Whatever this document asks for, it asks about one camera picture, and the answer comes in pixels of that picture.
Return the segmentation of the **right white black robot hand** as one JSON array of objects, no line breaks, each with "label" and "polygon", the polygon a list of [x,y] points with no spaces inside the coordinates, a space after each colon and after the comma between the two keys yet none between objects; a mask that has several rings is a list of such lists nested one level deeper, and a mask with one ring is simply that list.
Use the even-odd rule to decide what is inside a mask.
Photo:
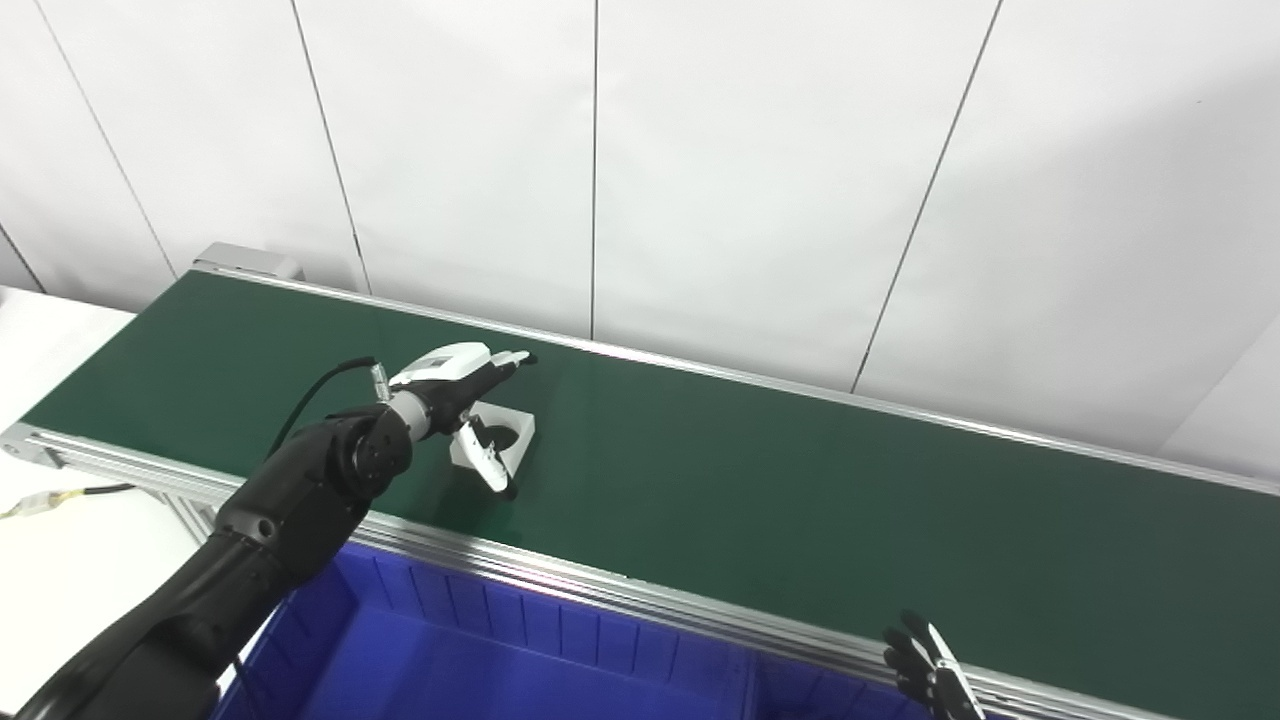
[{"label": "right white black robot hand", "polygon": [[899,691],[925,707],[933,719],[987,719],[961,664],[920,614],[905,609],[900,626],[883,629],[882,657]]}]

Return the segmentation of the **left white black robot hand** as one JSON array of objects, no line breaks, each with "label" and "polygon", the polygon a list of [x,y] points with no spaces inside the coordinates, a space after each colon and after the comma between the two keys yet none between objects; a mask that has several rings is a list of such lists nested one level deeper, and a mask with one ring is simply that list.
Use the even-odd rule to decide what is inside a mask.
[{"label": "left white black robot hand", "polygon": [[442,346],[392,377],[384,404],[404,425],[411,445],[433,436],[452,437],[490,491],[511,500],[517,495],[513,473],[475,406],[521,366],[536,363],[538,356],[527,350],[494,354],[484,342]]}]

